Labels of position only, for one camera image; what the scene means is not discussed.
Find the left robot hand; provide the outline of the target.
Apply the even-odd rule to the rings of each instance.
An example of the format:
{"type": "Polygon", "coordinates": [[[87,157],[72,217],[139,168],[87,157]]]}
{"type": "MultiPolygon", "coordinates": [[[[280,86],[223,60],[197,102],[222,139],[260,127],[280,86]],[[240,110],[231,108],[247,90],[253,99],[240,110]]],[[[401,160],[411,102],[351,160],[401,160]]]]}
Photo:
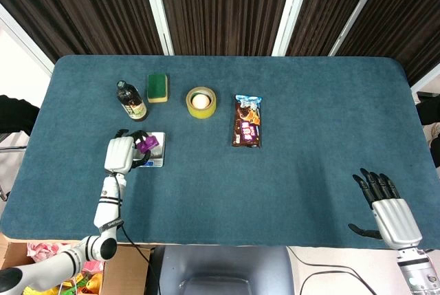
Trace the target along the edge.
{"type": "Polygon", "coordinates": [[[129,133],[128,129],[120,129],[110,140],[104,169],[110,174],[126,175],[132,169],[144,166],[150,156],[147,149],[150,136],[143,130],[129,133]]]}

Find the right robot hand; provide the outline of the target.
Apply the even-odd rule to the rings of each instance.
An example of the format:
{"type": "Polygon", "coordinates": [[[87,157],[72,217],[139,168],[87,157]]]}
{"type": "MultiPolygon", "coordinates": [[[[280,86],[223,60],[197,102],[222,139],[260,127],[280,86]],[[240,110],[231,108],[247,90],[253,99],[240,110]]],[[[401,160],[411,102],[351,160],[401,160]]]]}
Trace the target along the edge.
{"type": "Polygon", "coordinates": [[[422,240],[421,231],[405,199],[383,174],[360,169],[353,179],[359,185],[377,224],[376,230],[361,229],[353,223],[349,229],[361,237],[379,239],[394,250],[415,248],[422,240]]]}

